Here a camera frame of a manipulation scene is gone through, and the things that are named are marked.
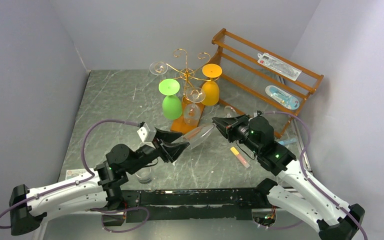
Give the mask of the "clear wine glass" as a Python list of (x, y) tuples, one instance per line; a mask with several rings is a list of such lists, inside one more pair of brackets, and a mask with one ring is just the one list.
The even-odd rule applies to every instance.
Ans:
[(158, 189), (158, 179), (155, 177), (152, 167), (144, 167), (138, 170), (135, 176), (145, 192), (152, 193)]
[(189, 126), (197, 126), (202, 115), (198, 104), (205, 99), (206, 95), (200, 87), (188, 87), (183, 95), (190, 102), (183, 110), (184, 122)]
[[(239, 113), (230, 105), (224, 107), (225, 118), (233, 118), (239, 116)], [(214, 130), (217, 130), (216, 124), (211, 122), (198, 126), (188, 133), (184, 134), (182, 137), (178, 138), (177, 142), (188, 142), (188, 149), (192, 150), (202, 144)]]
[(164, 75), (168, 71), (168, 65), (163, 61), (155, 61), (149, 66), (149, 71), (156, 76)]

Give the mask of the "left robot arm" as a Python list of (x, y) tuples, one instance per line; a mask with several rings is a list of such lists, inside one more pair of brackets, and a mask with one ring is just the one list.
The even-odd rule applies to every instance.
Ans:
[(39, 228), (43, 223), (83, 209), (113, 212), (124, 206), (121, 186), (134, 175), (148, 168), (154, 160), (175, 162), (189, 147), (188, 141), (177, 142), (180, 132), (148, 128), (143, 124), (138, 135), (144, 142), (137, 150), (115, 145), (106, 160), (85, 173), (43, 187), (25, 184), (13, 188), (9, 199), (10, 233), (20, 236)]

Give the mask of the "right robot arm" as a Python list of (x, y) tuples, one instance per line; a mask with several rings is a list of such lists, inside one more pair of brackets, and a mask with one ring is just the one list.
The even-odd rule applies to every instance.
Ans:
[(296, 196), (279, 183), (264, 179), (255, 188), (255, 202), (260, 207), (279, 207), (312, 227), (322, 240), (351, 240), (362, 227), (365, 210), (359, 204), (350, 205), (322, 185), (296, 156), (275, 140), (274, 128), (260, 113), (254, 117), (213, 117), (212, 122), (230, 143), (245, 145), (258, 163), (279, 180), (292, 186)]

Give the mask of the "green plastic wine glass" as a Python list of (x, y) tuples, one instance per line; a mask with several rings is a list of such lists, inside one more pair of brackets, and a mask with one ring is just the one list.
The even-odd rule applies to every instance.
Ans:
[(165, 118), (176, 120), (183, 114), (182, 102), (177, 96), (180, 84), (176, 79), (167, 78), (158, 85), (159, 92), (164, 95), (162, 112)]

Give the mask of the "orange plastic wine glass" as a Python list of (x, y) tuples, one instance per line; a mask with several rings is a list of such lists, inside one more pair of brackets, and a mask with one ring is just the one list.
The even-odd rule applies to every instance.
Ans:
[(222, 72), (222, 68), (214, 63), (209, 63), (203, 66), (202, 73), (209, 78), (209, 81), (206, 81), (201, 88), (205, 94), (205, 98), (202, 101), (203, 105), (214, 106), (218, 103), (220, 98), (220, 88), (216, 83), (216, 80), (221, 76)]

